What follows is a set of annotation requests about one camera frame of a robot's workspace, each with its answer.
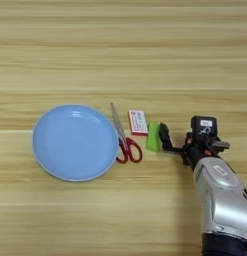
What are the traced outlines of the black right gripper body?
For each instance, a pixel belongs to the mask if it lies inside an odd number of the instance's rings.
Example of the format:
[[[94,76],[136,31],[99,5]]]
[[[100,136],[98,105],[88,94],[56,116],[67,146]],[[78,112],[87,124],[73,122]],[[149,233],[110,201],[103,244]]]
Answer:
[[[209,148],[209,136],[188,132],[182,147],[171,146],[170,152],[182,157],[183,164],[195,169],[197,163],[206,157],[212,157],[214,153]]]

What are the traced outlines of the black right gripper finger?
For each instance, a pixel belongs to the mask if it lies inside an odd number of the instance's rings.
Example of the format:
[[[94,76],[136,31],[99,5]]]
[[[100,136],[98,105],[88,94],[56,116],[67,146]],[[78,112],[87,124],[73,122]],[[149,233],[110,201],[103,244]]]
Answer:
[[[224,141],[214,141],[213,142],[213,147],[229,149],[230,148],[230,144],[228,142],[224,142]]]
[[[171,139],[169,136],[169,129],[168,129],[167,125],[164,123],[161,123],[159,126],[159,138],[162,143],[162,148],[165,151],[173,150],[173,146],[172,146]]]

